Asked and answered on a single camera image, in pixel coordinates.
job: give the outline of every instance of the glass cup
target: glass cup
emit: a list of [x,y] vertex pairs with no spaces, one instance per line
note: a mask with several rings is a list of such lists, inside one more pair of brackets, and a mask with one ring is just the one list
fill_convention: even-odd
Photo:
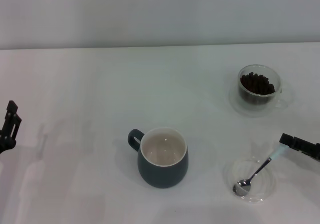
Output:
[[[263,75],[269,79],[269,83],[274,85],[272,94],[260,95],[247,90],[241,83],[242,75],[254,74]],[[282,92],[282,82],[280,76],[271,68],[264,65],[248,65],[240,70],[237,80],[236,100],[238,104],[245,110],[259,112],[270,111],[278,102],[278,96]]]

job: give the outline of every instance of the glass dish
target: glass dish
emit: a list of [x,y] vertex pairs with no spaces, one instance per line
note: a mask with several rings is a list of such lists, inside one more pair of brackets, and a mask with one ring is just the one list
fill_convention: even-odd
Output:
[[[239,180],[250,178],[264,161],[265,160],[260,161],[255,158],[243,158],[235,161],[227,171],[227,185],[230,191],[234,194],[234,184]],[[246,192],[243,196],[234,195],[248,202],[261,202],[273,193],[275,183],[276,180],[272,172],[268,166],[266,166],[251,180],[251,189],[249,192]]]

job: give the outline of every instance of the mug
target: mug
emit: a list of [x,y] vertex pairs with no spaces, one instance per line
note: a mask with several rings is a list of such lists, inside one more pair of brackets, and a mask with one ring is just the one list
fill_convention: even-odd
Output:
[[168,188],[184,178],[189,163],[188,147],[178,131],[160,127],[143,134],[133,129],[128,143],[138,152],[138,169],[148,184]]

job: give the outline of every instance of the glass saucer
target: glass saucer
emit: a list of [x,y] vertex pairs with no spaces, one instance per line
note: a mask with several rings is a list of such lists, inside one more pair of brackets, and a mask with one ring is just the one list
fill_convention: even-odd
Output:
[[267,108],[266,105],[254,106],[246,103],[239,95],[239,87],[236,82],[231,85],[228,96],[230,105],[241,115],[255,118],[266,116],[272,111],[272,109]]
[[[255,158],[236,160],[227,171],[227,185],[230,191],[234,194],[234,184],[239,180],[250,178],[264,161]],[[274,175],[268,166],[266,166],[251,180],[249,192],[244,191],[243,196],[234,195],[248,202],[261,202],[273,193],[275,183]]]

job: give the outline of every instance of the spoon handle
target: spoon handle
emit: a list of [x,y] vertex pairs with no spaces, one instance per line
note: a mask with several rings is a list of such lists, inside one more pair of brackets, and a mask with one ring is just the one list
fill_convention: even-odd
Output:
[[259,169],[249,178],[249,181],[251,181],[255,175],[257,175],[266,165],[268,165],[270,161],[272,161],[272,159],[268,157],[268,159],[259,167]]

